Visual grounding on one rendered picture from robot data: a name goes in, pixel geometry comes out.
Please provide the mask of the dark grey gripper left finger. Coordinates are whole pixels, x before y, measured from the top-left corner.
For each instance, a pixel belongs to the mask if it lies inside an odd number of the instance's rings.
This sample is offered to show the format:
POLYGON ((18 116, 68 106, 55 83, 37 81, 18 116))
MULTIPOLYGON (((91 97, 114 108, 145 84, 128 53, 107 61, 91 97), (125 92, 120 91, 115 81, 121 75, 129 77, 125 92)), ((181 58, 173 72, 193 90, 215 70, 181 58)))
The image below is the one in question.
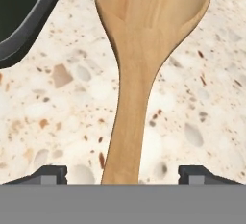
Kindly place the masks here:
POLYGON ((6 185, 66 185, 66 175, 65 165, 44 165, 31 175, 6 182, 6 185))

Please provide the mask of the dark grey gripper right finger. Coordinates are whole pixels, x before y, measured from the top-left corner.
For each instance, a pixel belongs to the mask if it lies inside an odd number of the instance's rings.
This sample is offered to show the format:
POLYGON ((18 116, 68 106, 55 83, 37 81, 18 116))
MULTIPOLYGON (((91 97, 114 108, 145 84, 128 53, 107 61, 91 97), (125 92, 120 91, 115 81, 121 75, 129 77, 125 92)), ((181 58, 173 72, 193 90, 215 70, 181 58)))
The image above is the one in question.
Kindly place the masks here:
POLYGON ((178 173, 180 185, 238 185, 237 181, 214 175, 202 165, 180 165, 178 173))

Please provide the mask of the wooden spoon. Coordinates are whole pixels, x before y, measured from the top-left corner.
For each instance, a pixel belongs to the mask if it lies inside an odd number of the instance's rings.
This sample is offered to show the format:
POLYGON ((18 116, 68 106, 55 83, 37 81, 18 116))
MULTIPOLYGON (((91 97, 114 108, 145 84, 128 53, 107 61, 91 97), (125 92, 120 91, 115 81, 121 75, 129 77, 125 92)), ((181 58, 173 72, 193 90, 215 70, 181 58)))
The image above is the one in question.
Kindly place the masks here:
POLYGON ((119 96, 102 184, 136 184, 153 82, 210 0, 95 0, 119 71, 119 96))

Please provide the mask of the black sink basin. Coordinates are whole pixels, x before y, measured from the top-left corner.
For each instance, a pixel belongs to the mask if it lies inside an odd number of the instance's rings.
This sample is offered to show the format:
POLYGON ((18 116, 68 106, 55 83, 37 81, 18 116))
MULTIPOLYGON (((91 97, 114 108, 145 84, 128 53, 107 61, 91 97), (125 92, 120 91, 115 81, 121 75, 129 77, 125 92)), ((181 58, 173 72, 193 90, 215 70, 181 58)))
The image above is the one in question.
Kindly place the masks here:
POLYGON ((29 52, 59 0, 0 0, 0 69, 29 52))

